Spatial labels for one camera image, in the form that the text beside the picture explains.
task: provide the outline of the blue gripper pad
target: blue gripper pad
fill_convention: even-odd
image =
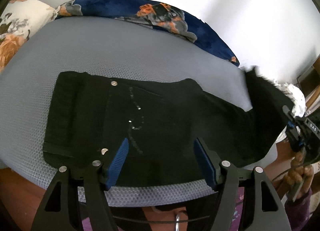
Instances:
[[[125,159],[127,158],[129,151],[129,141],[125,138],[122,141],[121,146],[119,147],[115,157],[108,167],[108,179],[106,181],[106,188],[109,190],[114,186],[118,180],[119,174],[121,172],[122,166]]]
[[[208,186],[210,186],[214,190],[215,187],[217,186],[217,182],[215,179],[216,170],[213,167],[199,139],[196,139],[193,142],[193,151],[195,153],[196,160],[198,162],[202,176],[205,179],[205,182],[207,183]]]

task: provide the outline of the blue floral blanket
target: blue floral blanket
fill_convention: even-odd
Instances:
[[[57,13],[57,19],[99,16],[166,31],[239,66],[235,54],[207,23],[169,4],[151,0],[71,0],[58,6]]]

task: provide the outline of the cable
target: cable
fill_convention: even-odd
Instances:
[[[179,220],[179,221],[148,221],[148,220],[128,219],[128,218],[117,217],[117,216],[113,216],[113,217],[115,219],[125,220],[129,222],[140,223],[140,224],[176,224],[176,223],[188,223],[188,222],[193,222],[201,219],[207,219],[210,216],[205,216],[205,217],[200,217],[195,219]]]
[[[305,167],[305,166],[308,166],[308,165],[310,165],[310,162],[305,162],[305,163],[303,163],[303,164],[299,164],[299,165],[297,165],[297,166],[291,167],[291,168],[285,170],[284,172],[280,173],[277,177],[273,178],[273,180],[272,180],[271,182],[274,182],[277,178],[279,178],[279,177],[282,176],[283,174],[287,173],[289,170],[294,170],[294,169],[296,169],[296,168]]]

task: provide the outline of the wooden floor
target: wooden floor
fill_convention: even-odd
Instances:
[[[22,231],[30,231],[44,192],[10,168],[0,170],[0,199]]]
[[[265,168],[266,174],[271,179],[290,167],[293,156],[288,143],[278,143],[277,150],[277,160]],[[44,192],[44,189],[34,185],[11,169],[0,170],[0,199],[22,231],[30,231]]]

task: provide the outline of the purple sleeve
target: purple sleeve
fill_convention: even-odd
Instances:
[[[300,231],[308,221],[311,195],[312,191],[309,189],[308,193],[295,202],[287,201],[285,203],[284,208],[292,231]]]
[[[241,213],[243,208],[243,199],[244,199],[244,187],[238,188],[238,194],[236,197],[236,208],[233,213],[232,222],[229,228],[229,231],[238,231],[241,219]]]
[[[91,227],[89,218],[82,220],[82,226],[83,226],[84,231],[92,231],[92,227]]]

